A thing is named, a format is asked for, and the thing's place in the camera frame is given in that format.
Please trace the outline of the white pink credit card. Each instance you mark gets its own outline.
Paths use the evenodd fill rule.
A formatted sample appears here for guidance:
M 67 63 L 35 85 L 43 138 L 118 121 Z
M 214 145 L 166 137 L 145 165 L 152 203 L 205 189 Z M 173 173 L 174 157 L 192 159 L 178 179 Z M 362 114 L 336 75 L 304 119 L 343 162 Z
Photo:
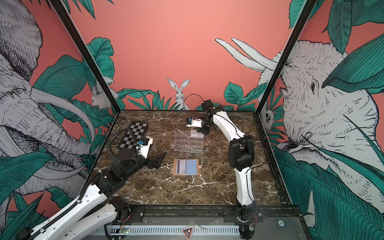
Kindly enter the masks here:
M 204 134 L 196 131 L 196 130 L 191 130 L 190 131 L 190 137 L 191 138 L 199 138 L 199 139 L 203 139 L 204 138 Z

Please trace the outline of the clear acrylic organizer box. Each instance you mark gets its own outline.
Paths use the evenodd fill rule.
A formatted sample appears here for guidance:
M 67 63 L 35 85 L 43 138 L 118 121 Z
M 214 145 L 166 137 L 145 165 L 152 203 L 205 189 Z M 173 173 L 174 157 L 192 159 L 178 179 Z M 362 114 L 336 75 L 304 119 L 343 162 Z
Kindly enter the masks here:
M 174 131 L 174 150 L 179 152 L 202 154 L 204 138 L 191 138 L 190 131 Z

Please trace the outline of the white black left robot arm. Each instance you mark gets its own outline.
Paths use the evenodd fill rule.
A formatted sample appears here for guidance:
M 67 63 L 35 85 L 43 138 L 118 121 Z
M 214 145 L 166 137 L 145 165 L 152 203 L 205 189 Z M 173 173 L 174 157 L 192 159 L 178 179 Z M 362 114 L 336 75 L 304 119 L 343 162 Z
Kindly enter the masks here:
M 97 175 L 86 190 L 67 207 L 34 228 L 24 228 L 17 240 L 80 240 L 103 225 L 118 219 L 125 222 L 132 217 L 130 205 L 113 195 L 126 181 L 143 167 L 158 169 L 167 152 L 148 157 L 150 147 L 140 146 L 127 154 L 112 150 L 112 164 Z

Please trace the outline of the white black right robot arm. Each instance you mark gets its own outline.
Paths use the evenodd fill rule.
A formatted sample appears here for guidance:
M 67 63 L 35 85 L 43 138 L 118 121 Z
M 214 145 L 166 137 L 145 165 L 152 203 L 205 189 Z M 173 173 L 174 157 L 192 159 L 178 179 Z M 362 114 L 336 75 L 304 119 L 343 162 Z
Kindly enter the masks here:
M 223 106 L 215 106 L 212 101 L 205 100 L 202 108 L 205 116 L 199 120 L 198 132 L 208 135 L 211 127 L 218 127 L 229 142 L 228 162 L 236 175 L 238 218 L 245 222 L 256 212 L 251 181 L 255 160 L 253 137 L 235 126 Z

